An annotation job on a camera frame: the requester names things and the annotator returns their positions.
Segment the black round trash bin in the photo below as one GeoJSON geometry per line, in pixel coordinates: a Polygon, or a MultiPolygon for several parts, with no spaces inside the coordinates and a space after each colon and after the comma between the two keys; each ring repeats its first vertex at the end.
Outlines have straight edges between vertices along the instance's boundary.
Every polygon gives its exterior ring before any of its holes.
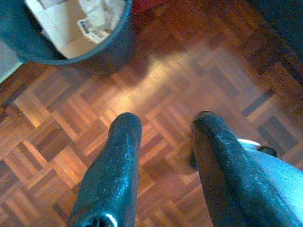
{"type": "Polygon", "coordinates": [[[119,67],[134,52],[133,0],[125,0],[122,18],[112,34],[93,50],[67,59],[39,33],[39,26],[24,0],[0,0],[0,39],[26,60],[47,65],[70,65],[97,58],[104,65],[119,67]]]}

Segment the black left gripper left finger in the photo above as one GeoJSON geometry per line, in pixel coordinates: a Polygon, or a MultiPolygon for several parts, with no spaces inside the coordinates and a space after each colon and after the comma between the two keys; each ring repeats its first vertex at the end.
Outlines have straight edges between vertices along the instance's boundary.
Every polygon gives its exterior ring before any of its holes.
{"type": "Polygon", "coordinates": [[[123,113],[111,123],[105,146],[87,169],[68,227],[134,227],[142,123],[123,113]]]}

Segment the crumpled printed paper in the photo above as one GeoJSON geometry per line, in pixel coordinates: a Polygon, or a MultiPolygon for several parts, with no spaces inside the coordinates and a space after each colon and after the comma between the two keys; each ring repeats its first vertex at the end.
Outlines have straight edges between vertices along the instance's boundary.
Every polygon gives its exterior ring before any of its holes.
{"type": "Polygon", "coordinates": [[[79,0],[86,14],[77,22],[86,38],[99,44],[114,31],[126,7],[125,0],[79,0]]]}

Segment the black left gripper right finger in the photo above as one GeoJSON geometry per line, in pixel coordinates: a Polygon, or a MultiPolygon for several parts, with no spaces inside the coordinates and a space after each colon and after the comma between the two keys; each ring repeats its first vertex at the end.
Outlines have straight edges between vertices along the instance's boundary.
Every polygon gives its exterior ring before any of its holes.
{"type": "Polygon", "coordinates": [[[223,118],[192,122],[194,158],[214,227],[301,227],[301,222],[223,118]]]}

